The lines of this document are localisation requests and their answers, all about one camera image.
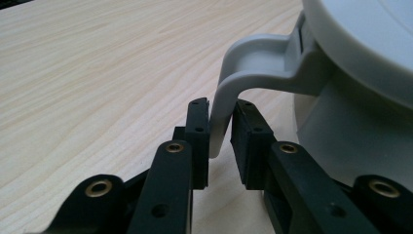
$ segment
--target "wooden table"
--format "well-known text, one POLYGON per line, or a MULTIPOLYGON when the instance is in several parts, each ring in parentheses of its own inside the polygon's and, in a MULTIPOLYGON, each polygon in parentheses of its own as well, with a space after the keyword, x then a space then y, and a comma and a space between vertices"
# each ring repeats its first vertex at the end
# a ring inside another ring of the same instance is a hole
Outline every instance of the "wooden table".
MULTIPOLYGON (((52 1, 0 11, 0 232, 40 232, 82 180, 150 167, 213 99, 238 39, 287 34, 300 1, 52 1)), ((286 94, 242 98, 274 123, 286 94)), ((274 233, 259 191, 241 185, 228 138, 196 191, 193 233, 274 233)))

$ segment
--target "light wood grain surface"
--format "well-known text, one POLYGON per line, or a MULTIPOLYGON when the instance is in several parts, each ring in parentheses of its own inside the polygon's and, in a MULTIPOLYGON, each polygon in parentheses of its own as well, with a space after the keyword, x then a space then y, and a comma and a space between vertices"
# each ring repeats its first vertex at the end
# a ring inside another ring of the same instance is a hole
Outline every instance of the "light wood grain surface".
MULTIPOLYGON (((36 0, 0 11, 0 233, 45 229, 72 189, 98 174, 149 168, 210 100, 238 39, 287 34, 298 0, 36 0)), ((275 122, 286 94, 242 94, 275 122)), ((228 138, 196 191, 193 233, 274 233, 245 191, 228 138)))

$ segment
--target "screw hole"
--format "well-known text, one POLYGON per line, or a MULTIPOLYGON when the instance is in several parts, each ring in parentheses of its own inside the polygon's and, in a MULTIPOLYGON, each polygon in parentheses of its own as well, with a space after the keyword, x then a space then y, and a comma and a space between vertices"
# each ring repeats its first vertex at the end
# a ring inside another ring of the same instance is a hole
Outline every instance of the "screw hole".
POLYGON ((108 179, 98 180, 86 188, 86 195, 88 197, 96 198, 107 194, 112 189, 112 182, 108 179))
POLYGON ((165 204, 159 204, 152 208, 153 217, 164 217, 169 212, 169 206, 165 204))
POLYGON ((292 144, 282 144, 280 150, 284 153, 296 153, 298 151, 297 147, 292 144))
POLYGON ((178 153, 183 150, 183 145, 179 143, 170 143, 167 145, 167 152, 178 153))
POLYGON ((388 198, 396 198, 400 196, 400 192, 395 187, 382 180, 373 179, 368 183, 368 186, 374 192, 388 198))
POLYGON ((327 209, 327 212, 331 214, 332 216, 336 216, 336 217, 346 216, 346 211, 344 211, 343 208, 341 208, 340 206, 337 206, 334 203, 330 203, 326 209, 327 209))

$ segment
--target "curved handle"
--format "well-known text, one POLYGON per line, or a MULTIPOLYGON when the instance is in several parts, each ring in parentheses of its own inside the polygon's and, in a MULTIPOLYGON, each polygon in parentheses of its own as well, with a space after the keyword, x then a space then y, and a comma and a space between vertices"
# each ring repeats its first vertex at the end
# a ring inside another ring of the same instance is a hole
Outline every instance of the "curved handle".
POLYGON ((290 35, 260 34, 236 42, 224 57, 212 105, 209 157, 218 156, 242 91, 262 88, 318 95, 334 70, 303 15, 290 35))

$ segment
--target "gray plastic part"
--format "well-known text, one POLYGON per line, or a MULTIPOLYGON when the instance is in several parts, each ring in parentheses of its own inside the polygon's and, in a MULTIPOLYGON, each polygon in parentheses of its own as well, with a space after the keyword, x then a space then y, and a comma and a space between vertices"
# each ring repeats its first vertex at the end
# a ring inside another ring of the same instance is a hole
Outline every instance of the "gray plastic part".
POLYGON ((209 157, 218 156, 242 91, 262 88, 316 96, 335 69, 303 15, 289 35, 252 35, 236 42, 224 57, 212 105, 209 157))
POLYGON ((303 1, 306 22, 337 66, 413 109, 413 1, 303 1))
POLYGON ((334 179, 378 175, 413 191, 413 110, 338 69, 318 97, 295 95, 295 117, 300 144, 334 179))

